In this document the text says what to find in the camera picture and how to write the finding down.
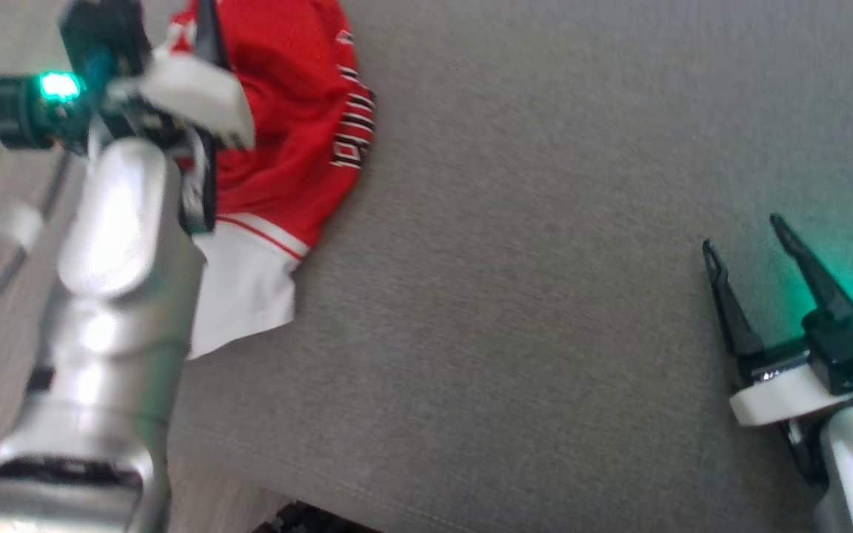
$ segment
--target wooden floor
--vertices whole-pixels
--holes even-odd
[[[152,40],[159,40],[167,16],[183,0],[151,0],[147,5]],[[37,72],[67,66],[55,26],[64,2],[0,0],[0,72]],[[11,201],[37,204],[50,178],[55,154],[13,154],[0,148],[0,212]],[[65,200],[70,196],[65,193]],[[71,206],[62,202],[44,242],[0,301],[0,437],[10,427],[28,367],[33,361],[35,329],[53,272],[62,220]],[[0,270],[14,253],[0,233]],[[195,457],[170,456],[175,533],[247,533],[274,516],[282,496],[224,475]]]

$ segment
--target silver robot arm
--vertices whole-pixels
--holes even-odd
[[[167,425],[204,264],[180,191],[175,163],[140,138],[91,166],[0,442],[0,531],[166,529]]]
[[[0,442],[0,531],[167,529],[167,429],[204,268],[190,236],[213,229],[216,148],[255,143],[215,2],[199,6],[199,53],[149,54],[136,0],[73,1],[62,38],[90,101],[75,100],[71,77],[0,78],[4,145],[60,139],[88,162],[21,411]]]

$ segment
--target white plastic mount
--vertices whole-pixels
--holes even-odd
[[[136,85],[144,100],[202,127],[227,147],[255,147],[246,92],[231,72],[186,53],[155,54]]]
[[[832,395],[815,377],[809,365],[782,372],[768,381],[751,385],[729,399],[741,426],[765,426],[808,415],[853,398]]]

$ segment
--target gray couch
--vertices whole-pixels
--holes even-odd
[[[810,530],[700,244],[768,341],[810,307],[770,212],[853,290],[853,1],[344,1],[375,154],[173,445],[387,532]]]

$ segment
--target clothing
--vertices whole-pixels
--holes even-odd
[[[192,0],[173,16],[173,53],[192,49],[195,10]],[[256,148],[217,157],[216,230],[194,238],[207,269],[191,358],[294,318],[291,273],[358,180],[375,125],[336,0],[223,0],[218,11]]]

